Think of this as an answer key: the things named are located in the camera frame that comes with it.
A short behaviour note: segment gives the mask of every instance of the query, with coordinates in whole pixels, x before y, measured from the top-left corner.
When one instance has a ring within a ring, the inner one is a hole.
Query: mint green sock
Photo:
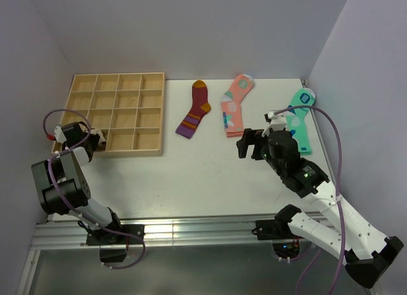
[[[288,107],[307,105],[312,106],[315,102],[315,94],[309,88],[302,88],[295,93],[294,97],[291,99],[291,103]],[[292,133],[293,138],[298,143],[298,151],[301,154],[311,154],[312,149],[310,141],[307,135],[307,126],[305,125],[304,118],[310,109],[292,109],[285,112],[287,118],[288,130]]]

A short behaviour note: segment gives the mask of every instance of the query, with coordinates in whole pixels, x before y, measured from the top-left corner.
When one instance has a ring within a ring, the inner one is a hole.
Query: white wall
[[[307,78],[346,0],[32,0],[76,73]]]
[[[407,0],[348,0],[309,78],[343,141],[343,194],[377,228],[407,244]],[[332,164],[336,141],[319,122]],[[407,249],[383,275],[405,294]]]
[[[64,105],[71,80],[69,64],[30,0],[0,0],[0,294],[16,291],[44,214],[31,165],[50,154],[42,117]]]

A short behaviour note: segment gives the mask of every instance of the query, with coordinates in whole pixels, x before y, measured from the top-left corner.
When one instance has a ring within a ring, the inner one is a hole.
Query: sock pattern
[[[176,133],[190,139],[197,130],[202,118],[209,113],[208,88],[198,80],[192,84],[192,107],[177,127]]]
[[[222,95],[221,107],[226,137],[240,137],[243,135],[244,128],[240,103],[253,86],[253,78],[241,74],[236,77],[229,90]]]
[[[306,104],[312,106],[315,102],[315,94],[309,88],[302,88],[295,93],[291,99],[291,103],[288,107],[300,106]],[[310,109],[292,109],[285,112],[287,118],[288,130],[292,133],[293,138],[298,143],[298,151],[301,154],[311,154],[312,148],[307,134],[307,126],[305,125],[304,118]]]

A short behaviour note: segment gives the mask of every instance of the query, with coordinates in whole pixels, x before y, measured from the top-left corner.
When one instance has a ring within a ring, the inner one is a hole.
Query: metal frame
[[[332,180],[335,182],[334,173],[322,135],[318,127],[315,114],[311,111],[315,127],[324,150]],[[307,213],[312,219],[320,221],[327,227],[333,228],[331,223],[320,213]],[[255,244],[257,238],[251,234],[255,221],[260,219],[273,219],[274,214],[247,215],[247,216],[222,216],[222,217],[194,217],[173,219],[129,219],[122,220],[122,224],[144,224],[144,241],[148,247],[163,246],[194,246],[194,245],[226,245],[226,244]],[[99,249],[99,246],[86,246],[87,233],[75,221],[48,221],[46,224],[36,226],[31,242],[27,260],[18,286],[18,295],[28,295],[39,255],[42,250],[65,249]],[[292,240],[274,240],[275,243],[291,242]],[[382,288],[376,283],[370,290],[372,295],[382,295]]]

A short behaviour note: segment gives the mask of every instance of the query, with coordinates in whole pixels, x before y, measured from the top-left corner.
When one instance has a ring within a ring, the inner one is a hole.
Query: wooden compartment box
[[[102,130],[106,145],[94,156],[156,156],[162,153],[164,73],[75,75],[66,103]],[[81,121],[62,115],[61,125]],[[55,143],[53,151],[60,151]]]

